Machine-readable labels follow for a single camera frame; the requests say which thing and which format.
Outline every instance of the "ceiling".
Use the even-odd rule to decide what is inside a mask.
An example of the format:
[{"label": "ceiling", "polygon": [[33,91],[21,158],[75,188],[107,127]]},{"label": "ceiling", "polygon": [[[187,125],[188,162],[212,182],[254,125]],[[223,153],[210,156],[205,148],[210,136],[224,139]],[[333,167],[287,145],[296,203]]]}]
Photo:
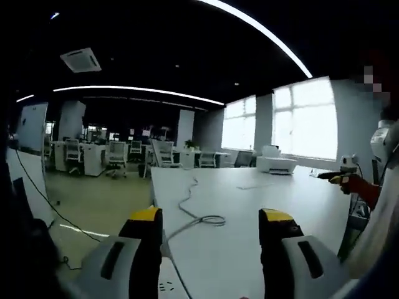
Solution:
[{"label": "ceiling", "polygon": [[[348,77],[358,50],[375,33],[391,36],[387,8],[365,1],[225,0],[266,26],[314,77]],[[59,16],[49,20],[55,12]],[[15,99],[37,97],[135,97],[205,108],[220,106],[176,95],[133,90],[54,88],[119,85],[154,88],[229,103],[307,76],[269,38],[227,12],[200,1],[134,1],[128,7],[44,11],[29,38],[17,74]],[[74,74],[60,55],[90,47],[102,70]]]}]

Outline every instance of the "person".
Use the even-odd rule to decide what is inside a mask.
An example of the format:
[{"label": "person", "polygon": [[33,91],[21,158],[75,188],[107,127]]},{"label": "person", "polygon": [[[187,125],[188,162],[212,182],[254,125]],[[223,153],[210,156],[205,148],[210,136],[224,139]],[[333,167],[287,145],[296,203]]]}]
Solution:
[{"label": "person", "polygon": [[[388,67],[384,66],[380,70],[387,71]],[[365,68],[367,71],[365,83],[373,85],[374,93],[381,93],[383,90],[390,91],[384,93],[383,105],[385,108],[381,113],[379,129],[372,138],[374,155],[380,156],[377,159],[384,166],[385,173],[381,186],[371,184],[356,174],[350,175],[349,180],[345,180],[341,184],[342,189],[357,193],[372,210],[365,230],[344,262],[351,278],[360,278],[372,268],[392,240],[393,233],[399,225],[399,107],[395,92],[397,87],[390,85],[392,73],[389,74],[388,80],[384,80],[387,73],[382,72],[382,75],[376,77],[373,74],[375,69]],[[387,132],[385,128],[389,128],[386,139],[389,141],[389,145],[385,141],[376,145],[375,142],[380,137],[379,134],[382,131]]]}]

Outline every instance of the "floor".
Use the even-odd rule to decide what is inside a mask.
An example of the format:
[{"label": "floor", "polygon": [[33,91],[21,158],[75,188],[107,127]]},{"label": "floor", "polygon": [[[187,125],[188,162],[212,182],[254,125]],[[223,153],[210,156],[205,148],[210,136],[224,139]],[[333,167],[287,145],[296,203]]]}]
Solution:
[{"label": "floor", "polygon": [[[82,230],[93,232],[92,237],[99,240],[104,238],[101,235],[117,235],[132,212],[150,206],[150,180],[139,178],[137,172],[128,172],[127,178],[112,179],[104,174],[92,178],[51,171],[46,173],[46,188],[49,200],[53,204],[60,202],[56,209],[62,216]],[[55,219],[50,234],[60,256],[68,257],[71,268],[79,268],[97,241],[71,229],[71,224],[60,217]],[[66,265],[59,270],[65,279],[78,272]]]}]

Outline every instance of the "ceiling air conditioner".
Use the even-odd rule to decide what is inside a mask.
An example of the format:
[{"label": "ceiling air conditioner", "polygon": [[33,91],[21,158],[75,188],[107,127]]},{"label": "ceiling air conditioner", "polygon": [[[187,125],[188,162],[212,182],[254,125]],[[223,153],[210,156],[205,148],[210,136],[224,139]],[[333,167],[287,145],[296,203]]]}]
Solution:
[{"label": "ceiling air conditioner", "polygon": [[74,73],[101,71],[91,48],[68,52],[60,55],[60,58]]}]

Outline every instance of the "white printer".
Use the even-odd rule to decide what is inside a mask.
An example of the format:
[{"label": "white printer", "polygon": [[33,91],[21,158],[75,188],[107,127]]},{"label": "white printer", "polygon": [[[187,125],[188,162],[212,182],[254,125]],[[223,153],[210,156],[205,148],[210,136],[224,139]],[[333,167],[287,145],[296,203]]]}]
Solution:
[{"label": "white printer", "polygon": [[296,166],[297,161],[281,157],[276,146],[264,146],[262,156],[256,158],[256,168],[262,173],[292,174]]}]

